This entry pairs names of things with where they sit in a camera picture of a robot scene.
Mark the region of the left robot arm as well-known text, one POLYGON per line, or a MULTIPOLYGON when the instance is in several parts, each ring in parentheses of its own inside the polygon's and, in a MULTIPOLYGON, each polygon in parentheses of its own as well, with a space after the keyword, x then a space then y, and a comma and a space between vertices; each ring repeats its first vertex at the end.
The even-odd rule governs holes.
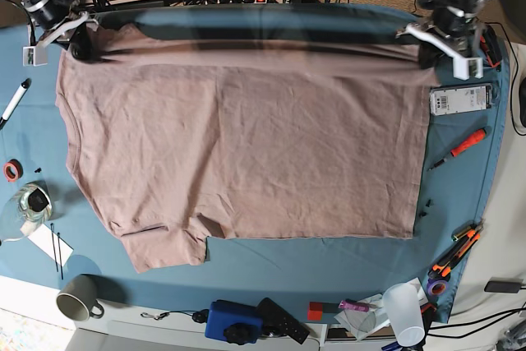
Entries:
POLYGON ((421 42, 420 67, 434 67, 437 60, 446 55, 452 59, 454 78, 480 79, 485 64, 495 68, 502 61, 495 31, 478 18, 487 1, 416 0, 417 6, 431 15, 407 24, 396 35, 411 35, 421 42))

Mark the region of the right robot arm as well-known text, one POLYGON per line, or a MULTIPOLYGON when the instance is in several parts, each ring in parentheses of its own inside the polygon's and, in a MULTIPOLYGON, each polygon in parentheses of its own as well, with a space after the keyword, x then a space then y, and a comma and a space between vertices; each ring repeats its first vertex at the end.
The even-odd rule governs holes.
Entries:
POLYGON ((84 9, 81 0, 6 1, 22 10, 27 21, 29 44, 22 50, 24 66, 47 64, 47 47, 51 44, 69 51, 82 62, 95 60, 88 25, 96 20, 84 9))

